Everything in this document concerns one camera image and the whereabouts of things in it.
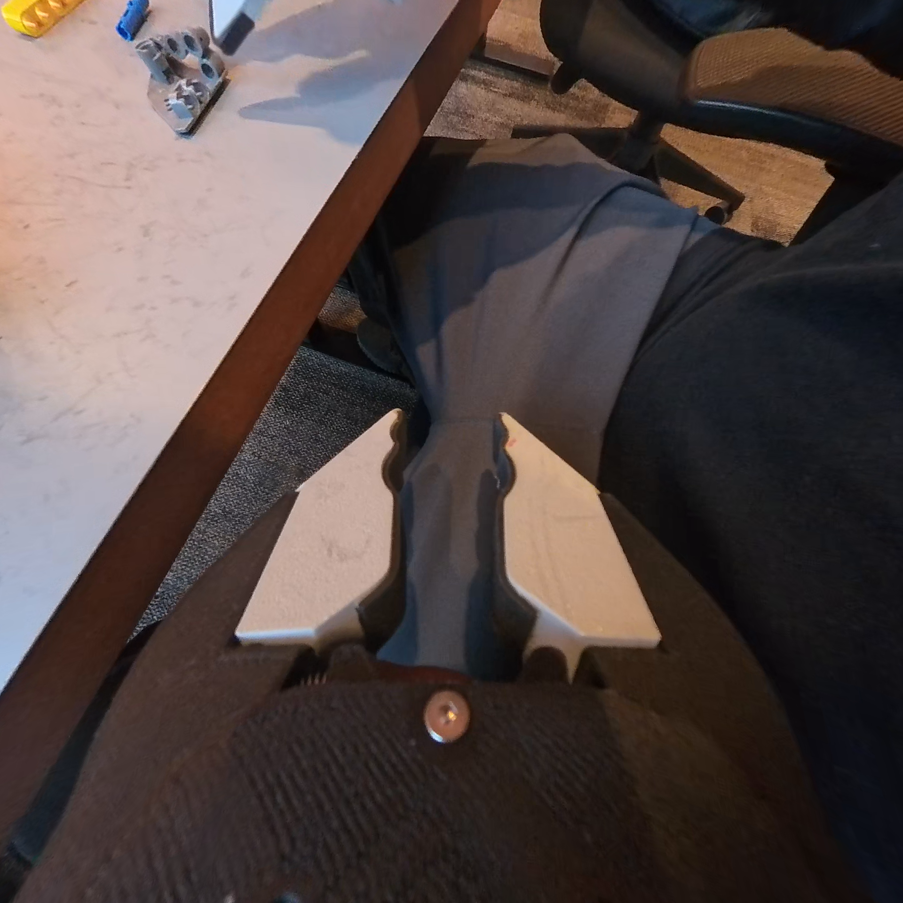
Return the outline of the black office chair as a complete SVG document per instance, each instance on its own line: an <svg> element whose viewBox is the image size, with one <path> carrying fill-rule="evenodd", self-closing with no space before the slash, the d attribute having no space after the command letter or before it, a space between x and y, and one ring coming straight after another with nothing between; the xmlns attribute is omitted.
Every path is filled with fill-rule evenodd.
<svg viewBox="0 0 903 903"><path fill-rule="evenodd" d="M696 37L654 2L542 2L539 22L560 63L550 79L555 94L585 80L636 111L626 127L573 135L629 173L715 198L706 217L717 224L745 195L665 139L665 125L823 161L834 175L817 205L823 217L901 171L901 80L854 52L777 27Z"/></svg>

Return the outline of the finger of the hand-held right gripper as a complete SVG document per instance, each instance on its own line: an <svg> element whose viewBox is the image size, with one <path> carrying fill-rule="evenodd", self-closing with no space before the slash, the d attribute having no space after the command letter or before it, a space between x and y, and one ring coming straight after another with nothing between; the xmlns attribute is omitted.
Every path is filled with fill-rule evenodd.
<svg viewBox="0 0 903 903"><path fill-rule="evenodd" d="M211 39L225 54L236 54L270 1L211 1Z"/></svg>

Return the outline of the grey desk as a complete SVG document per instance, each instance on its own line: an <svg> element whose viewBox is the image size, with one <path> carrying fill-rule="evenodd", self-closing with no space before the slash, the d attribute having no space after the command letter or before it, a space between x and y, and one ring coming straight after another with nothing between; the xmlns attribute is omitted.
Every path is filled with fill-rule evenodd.
<svg viewBox="0 0 903 903"><path fill-rule="evenodd" d="M498 2L272 2L180 138L85 2L3 25L3 842Z"/></svg>

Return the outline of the grey toy panel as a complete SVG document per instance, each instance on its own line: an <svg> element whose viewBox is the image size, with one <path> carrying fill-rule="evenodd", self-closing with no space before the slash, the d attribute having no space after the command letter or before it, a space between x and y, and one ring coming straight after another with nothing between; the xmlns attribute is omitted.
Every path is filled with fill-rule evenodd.
<svg viewBox="0 0 903 903"><path fill-rule="evenodd" d="M141 39L135 49L151 74L147 94L154 110L177 135L195 133L228 83L208 32L184 27Z"/></svg>

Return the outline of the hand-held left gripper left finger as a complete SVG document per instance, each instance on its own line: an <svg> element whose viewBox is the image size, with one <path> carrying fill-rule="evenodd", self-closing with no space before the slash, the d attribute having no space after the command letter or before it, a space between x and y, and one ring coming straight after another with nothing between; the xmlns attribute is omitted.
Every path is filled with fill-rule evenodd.
<svg viewBox="0 0 903 903"><path fill-rule="evenodd" d="M405 413L392 409L301 483L239 623L243 644L382 646L404 614L397 477Z"/></svg>

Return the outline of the person's black sweater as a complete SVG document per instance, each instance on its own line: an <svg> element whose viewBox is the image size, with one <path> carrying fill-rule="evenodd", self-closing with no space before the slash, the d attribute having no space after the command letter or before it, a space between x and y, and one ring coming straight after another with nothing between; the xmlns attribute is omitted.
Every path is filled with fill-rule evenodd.
<svg viewBox="0 0 903 903"><path fill-rule="evenodd" d="M861 879L901 900L901 176L801 244L681 254L602 483L734 621Z"/></svg>

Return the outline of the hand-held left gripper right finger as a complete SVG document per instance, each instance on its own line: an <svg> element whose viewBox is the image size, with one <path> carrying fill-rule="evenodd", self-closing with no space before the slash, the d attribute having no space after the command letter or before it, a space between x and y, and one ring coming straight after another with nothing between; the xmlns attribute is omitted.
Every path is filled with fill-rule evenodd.
<svg viewBox="0 0 903 903"><path fill-rule="evenodd" d="M494 615L527 662L552 649L567 677L592 648L654 649L662 632L595 484L500 414Z"/></svg>

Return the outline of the yellow toy beam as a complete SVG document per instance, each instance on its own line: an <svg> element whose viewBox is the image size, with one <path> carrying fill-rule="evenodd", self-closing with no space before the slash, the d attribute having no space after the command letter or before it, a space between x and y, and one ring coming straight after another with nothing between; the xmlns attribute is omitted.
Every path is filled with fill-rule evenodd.
<svg viewBox="0 0 903 903"><path fill-rule="evenodd" d="M82 4L83 1L6 1L1 12L11 30L39 38Z"/></svg>

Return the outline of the person's black shoe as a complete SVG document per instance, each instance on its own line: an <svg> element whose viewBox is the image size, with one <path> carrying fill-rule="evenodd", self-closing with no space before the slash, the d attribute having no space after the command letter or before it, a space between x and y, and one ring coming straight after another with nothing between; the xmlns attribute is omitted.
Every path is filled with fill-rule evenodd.
<svg viewBox="0 0 903 903"><path fill-rule="evenodd" d="M415 343L388 325L367 316L356 327L357 345L379 370L413 388L420 384L420 362Z"/></svg>

